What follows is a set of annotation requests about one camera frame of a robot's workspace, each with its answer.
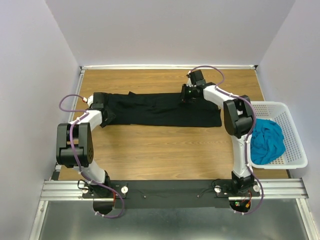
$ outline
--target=blue cloth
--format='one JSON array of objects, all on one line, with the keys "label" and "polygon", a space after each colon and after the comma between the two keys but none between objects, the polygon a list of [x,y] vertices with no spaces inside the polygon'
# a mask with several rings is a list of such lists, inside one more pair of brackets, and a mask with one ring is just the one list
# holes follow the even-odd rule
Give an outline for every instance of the blue cloth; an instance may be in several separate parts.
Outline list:
[{"label": "blue cloth", "polygon": [[254,164],[271,163],[286,151],[281,127],[274,121],[257,119],[250,147]]}]

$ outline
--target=black cloth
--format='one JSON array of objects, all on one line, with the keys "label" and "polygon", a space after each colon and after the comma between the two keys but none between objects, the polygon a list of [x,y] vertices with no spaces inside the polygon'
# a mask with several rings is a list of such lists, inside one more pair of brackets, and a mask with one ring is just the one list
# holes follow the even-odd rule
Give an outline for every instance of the black cloth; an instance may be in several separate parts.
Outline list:
[{"label": "black cloth", "polygon": [[220,109],[197,98],[181,102],[180,93],[108,93],[108,107],[115,114],[109,125],[152,125],[176,127],[221,127]]}]

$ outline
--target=wooden table surface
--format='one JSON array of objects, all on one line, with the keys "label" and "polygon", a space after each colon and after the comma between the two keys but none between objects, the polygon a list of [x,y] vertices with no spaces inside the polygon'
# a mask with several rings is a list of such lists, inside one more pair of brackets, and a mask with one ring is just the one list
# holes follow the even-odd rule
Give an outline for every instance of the wooden table surface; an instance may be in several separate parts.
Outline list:
[{"label": "wooden table surface", "polygon": [[[86,70],[80,95],[179,93],[188,70]],[[207,82],[218,83],[214,70],[202,70]],[[263,101],[254,70],[223,70],[221,88]],[[87,108],[81,100],[77,109]],[[233,148],[225,127],[172,127],[110,125],[92,132],[94,159],[112,180],[230,179]],[[285,170],[254,169],[263,179],[288,178]],[[73,169],[63,167],[59,180],[78,180]]]}]

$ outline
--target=white wall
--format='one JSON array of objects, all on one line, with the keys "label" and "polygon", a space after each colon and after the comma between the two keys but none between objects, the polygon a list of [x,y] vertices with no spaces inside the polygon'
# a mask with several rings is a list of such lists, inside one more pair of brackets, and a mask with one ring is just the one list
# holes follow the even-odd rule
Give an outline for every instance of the white wall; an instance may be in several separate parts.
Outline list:
[{"label": "white wall", "polygon": [[258,64],[295,0],[46,0],[81,66]]},{"label": "white wall", "polygon": [[29,239],[79,65],[44,0],[0,2],[0,239]]},{"label": "white wall", "polygon": [[308,166],[292,171],[303,176],[311,210],[320,229],[320,1],[297,0],[258,69],[267,100],[289,106]]}]

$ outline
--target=white plastic basket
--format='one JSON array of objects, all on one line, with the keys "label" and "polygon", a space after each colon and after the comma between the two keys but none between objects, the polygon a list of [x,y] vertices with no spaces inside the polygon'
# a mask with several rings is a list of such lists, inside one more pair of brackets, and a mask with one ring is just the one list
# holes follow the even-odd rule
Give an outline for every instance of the white plastic basket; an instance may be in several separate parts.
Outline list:
[{"label": "white plastic basket", "polygon": [[251,165],[257,169],[299,169],[308,164],[304,147],[290,111],[284,103],[275,101],[252,101],[258,119],[276,122],[282,128],[285,152],[269,164]]}]

